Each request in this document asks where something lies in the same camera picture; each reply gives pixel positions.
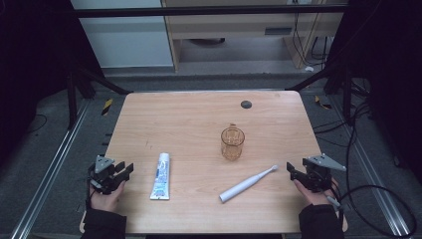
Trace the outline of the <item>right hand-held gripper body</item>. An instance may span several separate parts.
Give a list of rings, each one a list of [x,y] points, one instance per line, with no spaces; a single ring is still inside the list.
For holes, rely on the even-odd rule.
[[[309,156],[303,159],[306,169],[303,186],[312,192],[323,192],[331,188],[331,170],[346,171],[341,165],[326,154]]]

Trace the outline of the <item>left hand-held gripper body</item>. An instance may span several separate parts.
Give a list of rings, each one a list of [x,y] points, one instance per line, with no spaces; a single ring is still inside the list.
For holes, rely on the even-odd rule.
[[[95,162],[88,169],[88,184],[96,192],[111,194],[113,192],[114,174],[114,159],[98,155]]]

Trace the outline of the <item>white electric toothbrush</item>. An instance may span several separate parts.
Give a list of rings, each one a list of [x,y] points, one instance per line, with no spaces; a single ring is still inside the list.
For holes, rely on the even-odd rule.
[[[227,189],[226,191],[224,191],[223,193],[221,193],[219,195],[221,202],[225,203],[225,202],[229,201],[233,197],[237,196],[238,194],[242,193],[243,191],[245,191],[249,187],[256,184],[258,181],[260,181],[267,174],[269,174],[273,171],[276,171],[278,168],[279,167],[277,165],[273,165],[271,168],[269,168],[265,171],[262,171],[262,172],[260,172],[256,175],[253,175],[253,176],[243,180],[242,182],[234,185],[233,187]]]

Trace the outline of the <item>amber glass cup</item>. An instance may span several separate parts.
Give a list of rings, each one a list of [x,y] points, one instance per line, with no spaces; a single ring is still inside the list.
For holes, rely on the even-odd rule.
[[[221,153],[228,160],[237,160],[243,150],[245,141],[244,132],[234,123],[231,123],[221,132]]]

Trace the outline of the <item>person's right hand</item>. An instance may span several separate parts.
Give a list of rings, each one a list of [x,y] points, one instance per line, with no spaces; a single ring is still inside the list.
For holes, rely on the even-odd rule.
[[[311,192],[310,190],[306,189],[300,182],[297,180],[293,180],[293,183],[297,190],[302,194],[307,205],[324,205],[324,204],[331,204],[326,197],[331,196],[335,198],[334,193],[329,189],[324,192]]]

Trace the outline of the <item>person's left hand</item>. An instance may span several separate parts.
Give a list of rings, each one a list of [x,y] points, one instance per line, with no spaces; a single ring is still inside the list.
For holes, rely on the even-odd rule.
[[[111,194],[101,194],[90,186],[89,200],[92,209],[106,212],[116,212],[119,199],[124,192],[125,182],[123,181],[118,188]]]

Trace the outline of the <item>white toothpaste tube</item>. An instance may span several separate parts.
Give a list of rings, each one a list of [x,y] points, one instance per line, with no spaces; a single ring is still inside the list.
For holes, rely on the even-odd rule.
[[[149,198],[151,200],[169,200],[169,172],[170,156],[167,152],[159,155],[157,162],[154,184]]]

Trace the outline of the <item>yellow black tape strip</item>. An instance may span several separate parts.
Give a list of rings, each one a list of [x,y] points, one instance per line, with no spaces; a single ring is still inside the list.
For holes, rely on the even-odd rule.
[[[332,106],[326,96],[315,96],[315,102],[326,110],[331,110]]]
[[[110,107],[112,105],[112,102],[113,102],[113,99],[107,99],[105,101],[105,105],[104,105],[104,107],[102,109],[102,113],[101,113],[102,116],[106,116],[107,115],[107,113],[108,113],[108,111],[109,111],[109,109],[110,109]]]

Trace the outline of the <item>white cabinet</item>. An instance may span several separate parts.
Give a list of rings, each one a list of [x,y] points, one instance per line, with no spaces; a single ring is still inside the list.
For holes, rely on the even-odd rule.
[[[76,10],[161,7],[160,0],[71,0]],[[103,69],[172,67],[163,17],[81,18]]]

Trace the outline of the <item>black curtain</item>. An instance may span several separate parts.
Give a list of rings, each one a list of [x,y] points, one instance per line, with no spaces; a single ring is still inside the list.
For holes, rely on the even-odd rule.
[[[331,46],[369,80],[370,103],[397,156],[422,184],[422,0],[348,0]]]
[[[73,8],[71,0],[0,0],[0,167],[10,161],[38,102],[66,88],[52,35],[84,68],[103,73],[80,20],[59,14]]]

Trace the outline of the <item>light wooden desk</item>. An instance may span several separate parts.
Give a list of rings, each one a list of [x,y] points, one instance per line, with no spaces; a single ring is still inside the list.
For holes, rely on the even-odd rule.
[[[160,0],[164,7],[243,6],[243,5],[322,5],[345,4],[347,0]],[[248,15],[167,16],[173,62],[180,59],[179,47],[187,39],[232,37],[279,37],[286,43],[296,68],[308,64],[314,40],[333,37],[343,14],[291,13]]]

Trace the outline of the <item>aluminium floor rail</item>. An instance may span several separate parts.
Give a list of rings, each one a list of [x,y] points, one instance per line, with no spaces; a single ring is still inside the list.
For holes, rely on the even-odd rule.
[[[346,122],[342,115],[342,107],[340,101],[337,97],[329,97],[333,110],[337,113],[338,117],[344,121],[342,127],[346,132],[346,135],[349,137],[345,163],[346,163],[346,192],[343,194],[349,200],[351,209],[356,213],[356,215],[370,228],[379,234],[390,237],[392,239],[414,239],[413,232],[417,227],[417,222],[414,220],[413,214],[410,212],[411,219],[413,220],[413,228],[409,228],[406,224],[402,214],[399,211],[395,201],[400,201],[403,206],[406,206],[397,195],[395,195],[391,190],[385,187],[383,181],[379,177],[378,173],[374,169],[372,163],[369,160],[368,155],[366,154],[360,140],[358,139],[356,133],[356,127],[350,126]],[[350,187],[350,156],[353,155],[354,160],[359,163],[359,167],[366,179],[366,184],[358,185],[356,187]],[[386,220],[386,223],[389,227],[388,231],[378,228],[374,223],[371,223],[364,215],[358,210],[355,205],[355,200],[352,197],[354,192],[359,190],[368,189],[374,195],[374,198],[377,202],[379,209]]]
[[[24,214],[18,221],[9,239],[27,239],[30,231],[43,208],[50,190],[61,170],[61,167],[68,156],[74,140],[86,118],[90,107],[90,100],[82,100],[82,105],[77,111],[77,119],[74,125],[66,131],[48,169],[46,170],[37,190],[35,191]]]

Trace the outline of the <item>black upright frame post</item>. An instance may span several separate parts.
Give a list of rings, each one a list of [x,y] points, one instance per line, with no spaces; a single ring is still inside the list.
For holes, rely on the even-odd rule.
[[[342,100],[342,114],[347,123],[350,123],[350,108],[351,108],[351,76],[348,67],[343,70],[343,100]]]
[[[72,129],[77,121],[77,99],[76,86],[73,80],[73,74],[69,73],[67,76],[67,93],[68,93],[68,108],[69,108],[69,125],[68,129]]]

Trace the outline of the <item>black diagonal frame strut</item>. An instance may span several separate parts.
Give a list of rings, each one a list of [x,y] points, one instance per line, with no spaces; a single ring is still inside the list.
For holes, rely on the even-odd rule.
[[[335,71],[335,67],[330,66],[330,67],[325,67],[323,70],[319,71],[318,73],[313,74],[312,76],[310,76],[309,78],[307,78],[306,80],[287,88],[287,91],[295,91],[295,92],[299,92],[301,90],[303,90],[305,87],[313,84],[314,82],[323,79],[323,78],[327,78],[328,76],[330,76],[333,72]]]
[[[100,85],[112,90],[117,94],[130,94],[130,91],[109,82],[105,77],[102,77],[84,67],[75,67],[70,72],[68,78],[68,90],[73,91],[74,89],[77,89],[80,91],[84,98],[92,99],[96,95],[96,91],[91,85],[91,81],[99,83]]]

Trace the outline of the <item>black horizontal frame bar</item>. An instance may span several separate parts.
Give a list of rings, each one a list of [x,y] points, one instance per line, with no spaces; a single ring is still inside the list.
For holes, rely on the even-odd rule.
[[[155,17],[155,16],[200,16],[243,14],[291,14],[291,13],[339,13],[349,9],[348,4],[322,5],[245,5],[245,6],[199,6],[124,9],[80,9],[62,11],[62,14],[78,18],[103,17]]]

